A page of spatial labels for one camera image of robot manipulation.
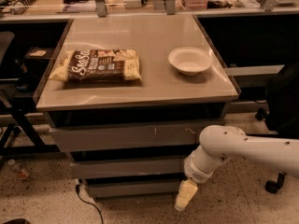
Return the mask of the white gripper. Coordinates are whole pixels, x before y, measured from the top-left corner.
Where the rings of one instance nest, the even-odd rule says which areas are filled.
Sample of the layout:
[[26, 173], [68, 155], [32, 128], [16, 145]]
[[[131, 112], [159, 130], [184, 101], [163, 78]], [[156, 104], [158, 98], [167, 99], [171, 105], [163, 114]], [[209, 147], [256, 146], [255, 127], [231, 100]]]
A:
[[191, 159], [186, 158], [184, 160], [184, 174], [190, 180], [183, 180], [180, 183], [175, 202], [175, 209], [178, 211], [183, 211], [189, 204], [198, 190], [197, 184], [206, 183], [208, 179], [213, 176], [214, 172], [205, 173], [199, 170]]

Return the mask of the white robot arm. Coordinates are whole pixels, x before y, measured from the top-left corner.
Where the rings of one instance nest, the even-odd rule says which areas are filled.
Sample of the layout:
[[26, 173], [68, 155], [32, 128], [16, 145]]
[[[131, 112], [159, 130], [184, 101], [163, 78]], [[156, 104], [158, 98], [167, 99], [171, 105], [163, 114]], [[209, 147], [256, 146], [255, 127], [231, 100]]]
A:
[[246, 135], [234, 126], [210, 125], [199, 134], [199, 147], [184, 160], [175, 208], [183, 211], [214, 171], [232, 157], [243, 157], [279, 173], [299, 177], [299, 140]]

